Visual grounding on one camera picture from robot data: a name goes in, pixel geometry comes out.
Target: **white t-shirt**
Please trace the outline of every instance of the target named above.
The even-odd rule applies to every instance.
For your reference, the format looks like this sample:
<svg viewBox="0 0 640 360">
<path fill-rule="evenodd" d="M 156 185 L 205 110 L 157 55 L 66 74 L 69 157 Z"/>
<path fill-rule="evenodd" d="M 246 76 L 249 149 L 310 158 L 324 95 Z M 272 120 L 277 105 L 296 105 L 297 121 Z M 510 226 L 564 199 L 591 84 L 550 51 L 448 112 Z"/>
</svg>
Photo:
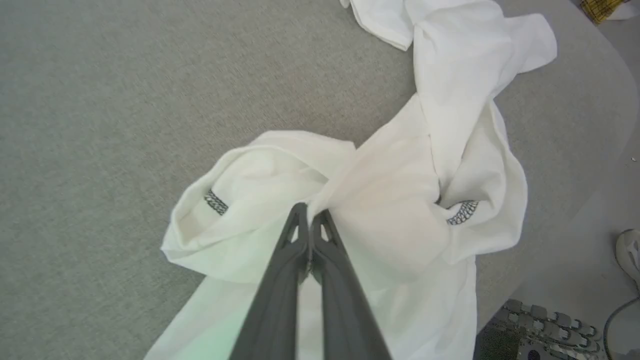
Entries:
<svg viewBox="0 0 640 360">
<path fill-rule="evenodd" d="M 370 139 L 270 131 L 184 192 L 162 250 L 207 277 L 146 359 L 226 359 L 284 221 L 330 209 L 394 359 L 470 359 L 475 255 L 517 243 L 527 184 L 493 98 L 556 57 L 541 15 L 493 1 L 352 0 L 359 24 L 406 50 L 417 93 Z M 300 359 L 322 358 L 321 289 L 299 299 Z"/>
</svg>

